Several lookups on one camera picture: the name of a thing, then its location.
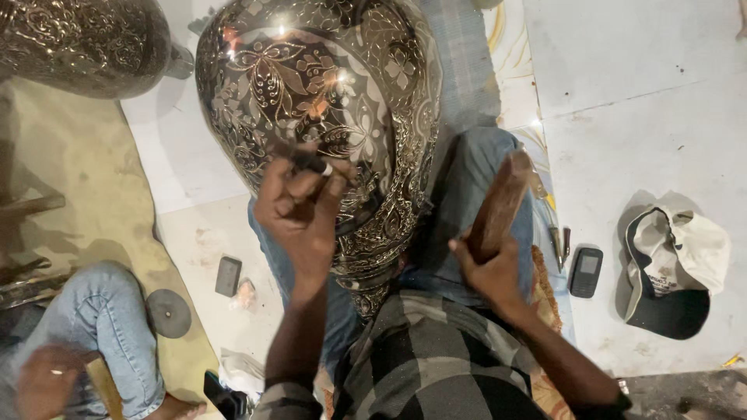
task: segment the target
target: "knee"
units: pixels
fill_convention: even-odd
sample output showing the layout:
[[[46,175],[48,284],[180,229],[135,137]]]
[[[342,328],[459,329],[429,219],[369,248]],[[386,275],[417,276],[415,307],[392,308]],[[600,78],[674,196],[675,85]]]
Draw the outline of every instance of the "knee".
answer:
[[[511,150],[516,149],[518,140],[509,132],[498,127],[475,127],[468,130],[462,139],[466,153],[480,158],[503,160]]]
[[[137,294],[140,285],[130,270],[119,262],[100,261],[78,270],[65,288],[84,288],[101,294]]]

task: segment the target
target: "right hand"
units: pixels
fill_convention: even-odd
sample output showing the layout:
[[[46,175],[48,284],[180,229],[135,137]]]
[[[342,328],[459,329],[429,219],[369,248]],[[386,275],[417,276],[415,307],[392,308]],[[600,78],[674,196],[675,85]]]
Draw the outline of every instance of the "right hand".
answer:
[[[325,179],[310,170],[291,176],[290,161],[273,160],[265,170],[254,206],[256,220],[288,252],[296,286],[308,286],[312,291],[323,285],[332,266],[335,218],[347,184],[342,173],[354,173],[348,161],[331,163],[338,171]]]
[[[503,240],[500,253],[484,265],[478,265],[463,238],[451,239],[454,253],[465,281],[491,305],[506,322],[525,316],[530,307],[518,288],[518,245],[510,236]]]
[[[38,348],[21,367],[16,403],[23,420],[59,416],[84,370],[80,355],[65,345]]]

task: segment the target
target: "metal vase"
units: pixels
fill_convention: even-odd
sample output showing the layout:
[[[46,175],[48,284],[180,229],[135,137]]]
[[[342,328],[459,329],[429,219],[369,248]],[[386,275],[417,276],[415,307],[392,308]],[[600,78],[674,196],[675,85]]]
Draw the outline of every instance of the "metal vase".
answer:
[[[357,166],[332,273],[372,317],[428,209],[442,72],[422,12],[411,0],[232,0],[196,57],[208,127],[254,192],[278,142]]]
[[[99,99],[193,69],[154,0],[0,0],[0,52],[0,74]]]

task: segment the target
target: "mobile phone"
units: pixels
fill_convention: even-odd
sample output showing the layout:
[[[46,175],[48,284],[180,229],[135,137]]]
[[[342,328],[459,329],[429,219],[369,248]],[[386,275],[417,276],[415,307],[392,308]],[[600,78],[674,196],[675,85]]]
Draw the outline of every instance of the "mobile phone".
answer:
[[[205,371],[202,391],[226,420],[242,419],[247,414],[247,395],[223,388],[218,376],[211,371]]]
[[[238,287],[238,277],[241,274],[241,261],[224,256],[218,265],[218,277],[215,280],[215,292],[223,296],[233,297]]]
[[[589,299],[594,296],[602,268],[601,250],[595,248],[581,248],[576,254],[571,273],[571,294],[575,297]]]

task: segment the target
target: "white tile floor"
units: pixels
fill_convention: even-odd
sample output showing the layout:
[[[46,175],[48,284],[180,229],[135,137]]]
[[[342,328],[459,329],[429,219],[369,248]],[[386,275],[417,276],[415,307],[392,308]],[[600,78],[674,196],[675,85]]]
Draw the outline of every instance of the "white tile floor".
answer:
[[[747,72],[544,121],[560,220],[579,243],[599,246],[596,295],[571,298],[579,349],[618,376],[718,368],[747,348]],[[725,290],[703,330],[676,341],[623,323],[618,220],[668,192],[692,200],[726,229],[733,250]]]
[[[197,36],[187,24],[221,3],[161,0],[175,38],[191,51]],[[739,279],[747,229],[737,220],[747,200],[739,161],[747,152],[747,42],[734,40],[739,29],[737,0],[505,0],[486,12],[503,89],[499,123],[540,134],[545,125],[562,222],[574,229],[574,244],[605,252],[597,295],[574,300],[573,318],[579,348],[615,374],[717,368],[747,345],[739,324],[747,315],[739,305],[747,297]],[[264,360],[279,295],[246,223],[247,190],[205,127],[193,78],[164,79],[123,108],[162,238],[214,350]],[[727,290],[713,300],[703,332],[686,342],[625,326],[614,310],[616,225],[638,190],[685,194],[732,234]],[[236,315],[212,291],[223,254],[244,261],[264,308]]]
[[[747,346],[739,322],[747,315],[747,43],[735,40],[738,2],[524,6],[560,220],[574,229],[574,246],[605,252],[597,294],[572,298],[579,349],[621,376],[718,368]],[[725,291],[684,342],[627,326],[615,308],[619,218],[634,194],[649,204],[669,191],[691,199],[734,245]]]

